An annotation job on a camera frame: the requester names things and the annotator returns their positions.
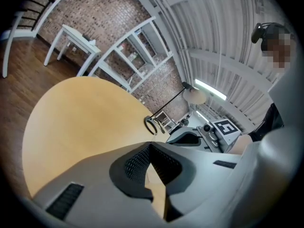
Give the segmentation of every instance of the fluorescent light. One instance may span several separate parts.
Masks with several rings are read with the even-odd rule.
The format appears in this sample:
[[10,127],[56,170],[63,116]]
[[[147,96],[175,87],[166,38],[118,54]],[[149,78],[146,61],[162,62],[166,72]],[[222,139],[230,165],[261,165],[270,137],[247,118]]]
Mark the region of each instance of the fluorescent light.
[[212,93],[214,93],[215,95],[217,95],[218,97],[222,98],[224,101],[227,99],[227,96],[225,96],[224,94],[222,94],[220,91],[216,90],[215,88],[212,88],[211,86],[199,81],[198,79],[195,79],[195,83],[204,87],[205,89],[211,91]]
[[199,113],[198,111],[196,111],[196,112],[198,115],[200,115],[202,118],[204,118],[207,123],[209,122],[209,120],[206,117],[204,117],[201,113]]

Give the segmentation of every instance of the black cable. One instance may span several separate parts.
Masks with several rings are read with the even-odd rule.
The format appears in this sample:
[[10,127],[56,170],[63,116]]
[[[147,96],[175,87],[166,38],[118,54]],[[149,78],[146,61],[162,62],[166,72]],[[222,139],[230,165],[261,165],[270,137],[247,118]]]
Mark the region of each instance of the black cable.
[[162,128],[162,125],[161,125],[160,121],[159,121],[156,117],[153,118],[153,121],[159,126],[161,132],[162,132],[163,134],[165,134],[166,132],[165,132],[165,130]]

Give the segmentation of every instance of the headphones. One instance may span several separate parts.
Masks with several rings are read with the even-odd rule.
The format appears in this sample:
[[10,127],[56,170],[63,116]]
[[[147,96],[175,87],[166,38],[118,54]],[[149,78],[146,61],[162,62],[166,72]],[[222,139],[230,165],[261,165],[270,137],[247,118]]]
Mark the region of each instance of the headphones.
[[252,34],[251,42],[257,43],[257,41],[262,38],[261,50],[262,52],[267,51],[267,40],[272,38],[277,38],[280,30],[285,34],[290,34],[290,39],[294,39],[294,35],[286,29],[285,26],[278,23],[257,23]]

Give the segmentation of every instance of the black clothing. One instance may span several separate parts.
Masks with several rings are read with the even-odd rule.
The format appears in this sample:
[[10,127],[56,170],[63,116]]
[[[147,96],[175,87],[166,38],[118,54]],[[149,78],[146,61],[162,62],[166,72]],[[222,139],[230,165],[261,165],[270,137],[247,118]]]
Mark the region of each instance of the black clothing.
[[182,127],[176,126],[176,127],[171,131],[170,135],[171,135],[172,133],[174,133],[175,131],[179,130],[180,128],[182,128]]
[[187,118],[182,119],[180,123],[184,124],[185,127],[189,125],[189,121]]
[[284,126],[283,120],[274,103],[272,103],[262,121],[262,123],[248,135],[253,142],[261,141],[271,130]]

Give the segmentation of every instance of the lamp arm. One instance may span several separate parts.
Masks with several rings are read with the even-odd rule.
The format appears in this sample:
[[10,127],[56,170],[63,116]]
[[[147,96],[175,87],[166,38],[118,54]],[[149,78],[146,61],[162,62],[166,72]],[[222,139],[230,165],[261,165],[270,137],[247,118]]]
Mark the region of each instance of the lamp arm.
[[158,112],[160,112],[165,106],[167,106],[172,100],[174,100],[180,93],[182,93],[186,88],[183,88],[176,96],[174,96],[170,101],[168,101],[161,109],[159,109],[156,113],[154,113],[152,117],[154,117]]

